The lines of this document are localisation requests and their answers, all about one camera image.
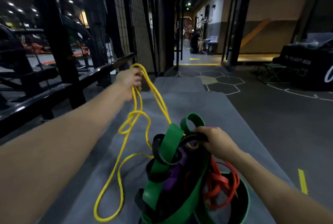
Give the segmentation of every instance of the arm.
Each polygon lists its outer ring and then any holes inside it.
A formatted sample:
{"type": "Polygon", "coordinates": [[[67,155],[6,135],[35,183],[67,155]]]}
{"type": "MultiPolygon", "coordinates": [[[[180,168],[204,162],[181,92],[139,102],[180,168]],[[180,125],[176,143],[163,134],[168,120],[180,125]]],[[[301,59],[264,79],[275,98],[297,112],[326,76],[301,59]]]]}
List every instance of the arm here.
{"type": "Polygon", "coordinates": [[[0,223],[34,223],[45,213],[140,81],[139,68],[122,71],[93,100],[0,147],[0,223]]]}
{"type": "Polygon", "coordinates": [[[333,214],[273,175],[252,156],[241,151],[220,128],[199,127],[203,143],[215,157],[230,162],[248,181],[277,224],[333,223],[333,214]]]}

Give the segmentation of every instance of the hand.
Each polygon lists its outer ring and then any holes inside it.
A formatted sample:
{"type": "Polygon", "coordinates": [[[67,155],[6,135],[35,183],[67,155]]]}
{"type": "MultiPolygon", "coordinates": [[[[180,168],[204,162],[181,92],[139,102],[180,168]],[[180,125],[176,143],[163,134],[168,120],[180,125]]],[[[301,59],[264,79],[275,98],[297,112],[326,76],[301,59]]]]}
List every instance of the hand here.
{"type": "Polygon", "coordinates": [[[218,127],[198,127],[195,132],[204,133],[208,142],[202,144],[216,158],[232,163],[242,151],[230,136],[218,127]]]}
{"type": "Polygon", "coordinates": [[[125,88],[125,98],[127,101],[132,99],[132,87],[137,87],[141,91],[142,73],[140,68],[130,68],[117,74],[116,82],[125,88]]]}

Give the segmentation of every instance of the white logo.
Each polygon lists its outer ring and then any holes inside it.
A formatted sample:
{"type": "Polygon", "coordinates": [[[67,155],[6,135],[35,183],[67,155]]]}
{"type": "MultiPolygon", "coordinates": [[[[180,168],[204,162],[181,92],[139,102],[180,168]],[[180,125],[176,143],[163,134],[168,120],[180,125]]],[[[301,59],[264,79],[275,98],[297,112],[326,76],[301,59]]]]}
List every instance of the white logo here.
{"type": "Polygon", "coordinates": [[[328,79],[328,77],[329,77],[329,75],[332,73],[332,71],[333,71],[333,65],[332,65],[332,67],[327,71],[326,76],[325,76],[325,78],[324,78],[324,81],[325,81],[326,83],[331,82],[331,81],[333,80],[333,74],[332,74],[331,78],[328,79]]]}

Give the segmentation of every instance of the forearm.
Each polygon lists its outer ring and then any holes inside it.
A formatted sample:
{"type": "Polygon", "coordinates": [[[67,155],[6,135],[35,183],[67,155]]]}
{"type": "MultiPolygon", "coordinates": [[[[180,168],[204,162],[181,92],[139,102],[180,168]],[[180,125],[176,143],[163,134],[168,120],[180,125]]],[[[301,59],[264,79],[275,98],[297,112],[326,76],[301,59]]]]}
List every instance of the forearm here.
{"type": "Polygon", "coordinates": [[[82,166],[125,102],[115,83],[0,148],[0,223],[33,223],[82,166]]]}
{"type": "Polygon", "coordinates": [[[331,212],[269,172],[249,154],[240,153],[232,164],[254,189],[277,224],[333,222],[331,212]]]}

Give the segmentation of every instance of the black shirt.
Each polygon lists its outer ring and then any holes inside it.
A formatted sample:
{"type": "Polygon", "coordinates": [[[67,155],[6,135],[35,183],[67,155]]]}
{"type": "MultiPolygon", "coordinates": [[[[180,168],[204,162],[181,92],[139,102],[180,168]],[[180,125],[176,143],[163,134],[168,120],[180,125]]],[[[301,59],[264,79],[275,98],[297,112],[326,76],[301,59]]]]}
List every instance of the black shirt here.
{"type": "Polygon", "coordinates": [[[192,38],[191,38],[191,41],[189,43],[190,47],[192,48],[197,48],[198,47],[198,40],[199,40],[199,37],[200,35],[195,32],[193,35],[192,35],[192,38]]]}

